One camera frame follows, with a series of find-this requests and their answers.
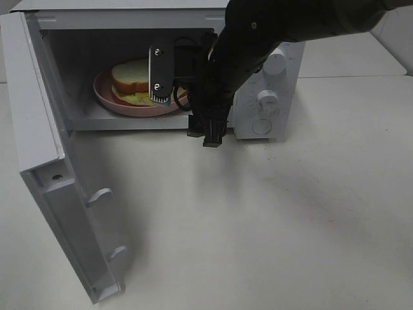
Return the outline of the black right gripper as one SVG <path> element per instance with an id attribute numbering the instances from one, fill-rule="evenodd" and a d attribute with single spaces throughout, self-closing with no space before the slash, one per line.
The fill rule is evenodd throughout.
<path id="1" fill-rule="evenodd" d="M 205 135 L 204 147 L 219 147 L 227 133 L 226 119 L 234 94 L 248 79 L 247 49 L 242 34 L 221 32 L 201 54 L 189 92 L 195 116 L 188 116 L 186 133 L 189 137 Z"/>

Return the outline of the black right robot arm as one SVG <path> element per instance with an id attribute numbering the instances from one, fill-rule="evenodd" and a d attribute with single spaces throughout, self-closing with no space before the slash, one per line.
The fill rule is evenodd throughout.
<path id="1" fill-rule="evenodd" d="M 225 27 L 208 49 L 188 98 L 193 115 L 187 134 L 218 147 L 236 91 L 283 42 L 358 34 L 372 30 L 391 10 L 412 1 L 230 1 Z"/>

